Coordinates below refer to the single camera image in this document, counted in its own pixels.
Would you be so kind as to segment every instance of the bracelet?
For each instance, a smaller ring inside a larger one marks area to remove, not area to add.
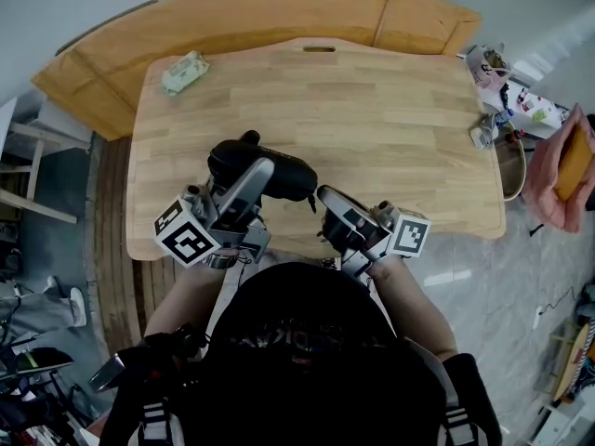
[[[237,260],[238,256],[224,256],[213,253],[207,256],[201,262],[213,269],[227,269],[231,268]]]

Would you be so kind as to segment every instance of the orange cushion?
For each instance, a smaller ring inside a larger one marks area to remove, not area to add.
[[[554,190],[561,200],[565,202],[571,197],[583,179],[592,157],[585,131],[577,125],[570,146],[558,166],[558,180]]]

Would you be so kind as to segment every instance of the chair leg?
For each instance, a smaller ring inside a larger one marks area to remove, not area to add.
[[[533,237],[534,234],[536,234],[539,230],[541,230],[544,227],[544,224],[542,223],[541,225],[539,225],[536,228],[533,228],[531,231],[529,231],[529,236]]]

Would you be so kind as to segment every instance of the forearm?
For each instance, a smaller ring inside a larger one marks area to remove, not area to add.
[[[442,361],[456,355],[455,336],[448,321],[421,290],[402,259],[385,257],[368,274],[397,334],[409,337]]]
[[[147,324],[145,335],[171,333],[189,323],[204,332],[225,279],[225,269],[197,263],[182,271]]]

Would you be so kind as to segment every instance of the wooden round board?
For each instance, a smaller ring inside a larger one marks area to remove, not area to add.
[[[126,238],[135,259],[164,255],[152,223],[188,183],[208,178],[221,140],[257,130],[261,145],[294,155],[319,184],[373,206],[389,200],[432,221],[432,231],[484,238],[506,227],[495,150],[469,137],[483,105],[465,62],[395,53],[328,38],[209,56],[207,74],[174,97],[147,71],[135,123]],[[316,233],[324,207],[263,199],[271,248],[335,256]]]

